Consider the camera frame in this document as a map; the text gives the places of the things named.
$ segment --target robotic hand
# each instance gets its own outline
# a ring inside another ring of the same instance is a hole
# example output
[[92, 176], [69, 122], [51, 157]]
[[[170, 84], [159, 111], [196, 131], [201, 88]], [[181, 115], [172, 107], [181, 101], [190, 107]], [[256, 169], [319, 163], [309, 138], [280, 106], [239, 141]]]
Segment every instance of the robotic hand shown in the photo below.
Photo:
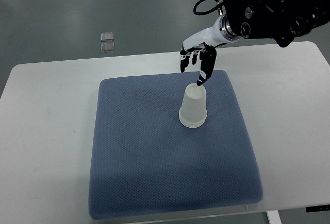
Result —
[[313, 28], [330, 21], [330, 0], [218, 0], [217, 6], [197, 15], [219, 11], [215, 24], [183, 42], [180, 51], [181, 72], [189, 64], [196, 64], [200, 54], [201, 71], [197, 85], [206, 82], [212, 75], [216, 47], [244, 39], [272, 38], [280, 47], [288, 46], [295, 37], [309, 33]]

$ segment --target blue textured fabric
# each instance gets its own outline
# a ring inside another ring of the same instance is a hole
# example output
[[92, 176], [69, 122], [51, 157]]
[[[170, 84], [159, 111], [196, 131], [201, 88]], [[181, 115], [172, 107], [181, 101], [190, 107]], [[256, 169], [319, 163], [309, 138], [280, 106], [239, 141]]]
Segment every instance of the blue textured fabric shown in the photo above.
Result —
[[134, 76], [100, 84], [90, 173], [94, 219], [248, 204], [262, 199], [259, 170], [224, 71], [204, 86], [208, 116], [178, 118], [198, 73]]

